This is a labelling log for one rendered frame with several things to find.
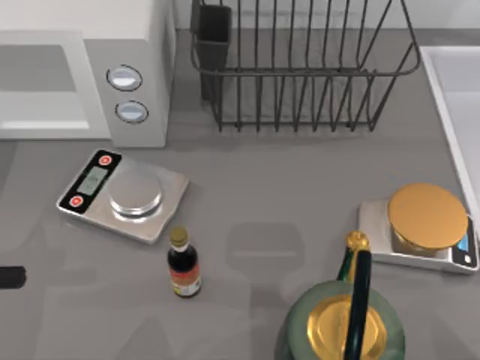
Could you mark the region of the silver scale with gold plate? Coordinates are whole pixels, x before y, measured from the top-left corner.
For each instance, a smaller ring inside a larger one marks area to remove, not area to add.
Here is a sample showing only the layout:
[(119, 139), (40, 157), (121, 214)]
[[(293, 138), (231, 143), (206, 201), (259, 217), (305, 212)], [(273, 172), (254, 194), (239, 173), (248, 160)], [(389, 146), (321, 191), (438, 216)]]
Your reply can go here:
[(480, 272), (475, 219), (439, 185), (410, 183), (387, 199), (362, 202), (358, 229), (366, 234), (377, 263), (466, 275)]

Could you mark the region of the pale microwave oven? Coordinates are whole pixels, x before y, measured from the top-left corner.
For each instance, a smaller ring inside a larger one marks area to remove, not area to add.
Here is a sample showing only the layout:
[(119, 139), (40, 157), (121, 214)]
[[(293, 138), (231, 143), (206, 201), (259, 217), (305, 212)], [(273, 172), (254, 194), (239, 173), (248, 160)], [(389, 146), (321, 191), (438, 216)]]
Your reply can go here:
[[(164, 147), (175, 55), (173, 0), (0, 0), (0, 140)], [(107, 82), (121, 65), (140, 72), (137, 90)], [(120, 120), (127, 101), (148, 118)]]

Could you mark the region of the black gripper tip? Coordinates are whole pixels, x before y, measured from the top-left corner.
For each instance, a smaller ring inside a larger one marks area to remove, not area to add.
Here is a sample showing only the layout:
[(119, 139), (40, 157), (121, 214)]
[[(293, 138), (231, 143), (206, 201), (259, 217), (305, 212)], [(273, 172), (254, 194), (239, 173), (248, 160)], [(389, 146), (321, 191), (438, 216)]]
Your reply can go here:
[(23, 266), (0, 266), (0, 290), (15, 290), (26, 283), (26, 269)]

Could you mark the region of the green and gold kettle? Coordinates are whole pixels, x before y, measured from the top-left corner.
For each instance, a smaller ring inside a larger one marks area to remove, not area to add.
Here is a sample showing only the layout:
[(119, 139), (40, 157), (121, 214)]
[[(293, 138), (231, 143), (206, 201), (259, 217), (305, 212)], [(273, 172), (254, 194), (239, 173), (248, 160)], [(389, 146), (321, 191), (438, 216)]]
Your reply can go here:
[(336, 279), (306, 290), (287, 312), (274, 360), (405, 360), (404, 327), (371, 288), (371, 267), (368, 237), (349, 232)]

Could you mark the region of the silver scale with black panel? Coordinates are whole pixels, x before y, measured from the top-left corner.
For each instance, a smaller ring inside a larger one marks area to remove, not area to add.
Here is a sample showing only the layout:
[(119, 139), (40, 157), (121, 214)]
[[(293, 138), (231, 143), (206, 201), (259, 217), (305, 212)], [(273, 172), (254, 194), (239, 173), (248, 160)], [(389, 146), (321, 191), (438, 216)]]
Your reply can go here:
[(58, 198), (60, 212), (153, 245), (190, 181), (179, 172), (99, 148)]

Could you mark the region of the dark sauce bottle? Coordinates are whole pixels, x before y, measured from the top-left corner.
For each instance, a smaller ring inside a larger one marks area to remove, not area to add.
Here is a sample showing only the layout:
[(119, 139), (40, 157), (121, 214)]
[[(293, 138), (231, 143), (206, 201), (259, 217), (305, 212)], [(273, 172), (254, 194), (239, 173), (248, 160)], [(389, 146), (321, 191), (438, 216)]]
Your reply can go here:
[(182, 298), (193, 297), (202, 286), (197, 249), (183, 226), (170, 230), (169, 243), (167, 263), (173, 292)]

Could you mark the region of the black cutlery holder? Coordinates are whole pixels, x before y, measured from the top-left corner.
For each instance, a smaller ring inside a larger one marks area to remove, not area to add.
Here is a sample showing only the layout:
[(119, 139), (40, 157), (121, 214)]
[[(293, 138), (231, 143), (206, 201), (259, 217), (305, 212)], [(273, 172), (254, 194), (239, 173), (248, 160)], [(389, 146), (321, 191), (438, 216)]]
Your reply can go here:
[(223, 4), (206, 4), (192, 0), (190, 30), (199, 60), (201, 98), (212, 101), (215, 81), (227, 66), (231, 42), (232, 8)]

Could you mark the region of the round grey microwave knob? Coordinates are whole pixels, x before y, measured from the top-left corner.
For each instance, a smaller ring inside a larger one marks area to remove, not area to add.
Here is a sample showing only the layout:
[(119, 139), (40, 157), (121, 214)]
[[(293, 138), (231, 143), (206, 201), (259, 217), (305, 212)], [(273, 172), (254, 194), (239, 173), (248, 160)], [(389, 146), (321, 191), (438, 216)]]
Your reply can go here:
[(135, 100), (117, 104), (115, 114), (120, 120), (129, 124), (139, 124), (149, 117), (148, 108)]
[(134, 67), (125, 64), (106, 72), (107, 82), (120, 92), (132, 92), (143, 84), (143, 78)]

